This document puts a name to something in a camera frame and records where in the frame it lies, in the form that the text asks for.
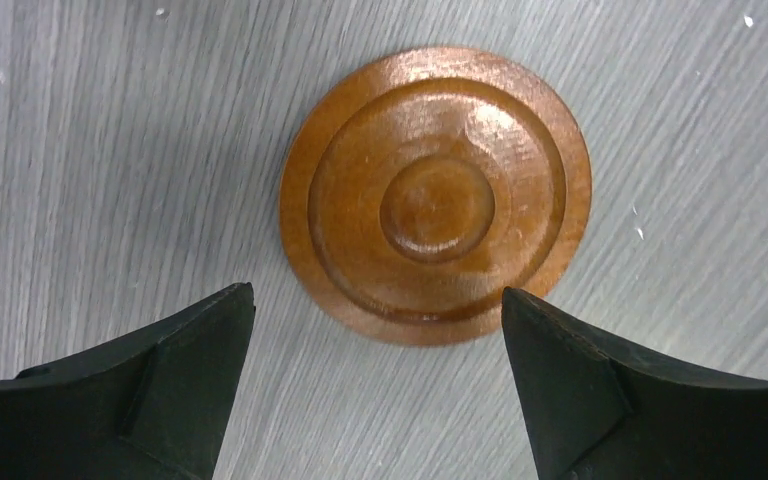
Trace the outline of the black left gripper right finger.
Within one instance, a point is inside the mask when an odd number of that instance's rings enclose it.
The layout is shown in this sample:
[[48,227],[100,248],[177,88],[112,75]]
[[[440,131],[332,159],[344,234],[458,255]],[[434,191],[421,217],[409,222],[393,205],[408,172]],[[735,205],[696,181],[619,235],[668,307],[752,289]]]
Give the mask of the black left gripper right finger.
[[525,291],[501,323],[542,479],[768,479],[768,380],[695,365]]

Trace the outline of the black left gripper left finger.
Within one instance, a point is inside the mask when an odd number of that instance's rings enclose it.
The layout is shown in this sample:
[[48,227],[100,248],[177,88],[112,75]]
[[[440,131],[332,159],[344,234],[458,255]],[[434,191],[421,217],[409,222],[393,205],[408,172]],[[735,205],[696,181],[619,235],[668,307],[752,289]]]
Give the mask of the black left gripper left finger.
[[0,479],[209,479],[255,319],[248,283],[0,380]]

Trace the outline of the brown wooden coaster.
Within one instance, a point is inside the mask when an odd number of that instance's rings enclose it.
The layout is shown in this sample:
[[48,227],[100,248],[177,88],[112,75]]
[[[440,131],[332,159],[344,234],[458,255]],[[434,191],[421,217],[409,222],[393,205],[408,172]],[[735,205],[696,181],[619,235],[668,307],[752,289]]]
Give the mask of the brown wooden coaster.
[[583,239],[591,162],[561,96],[505,57],[403,51],[325,94],[279,190],[281,242],[315,303],[386,343],[496,331],[503,291],[547,295]]

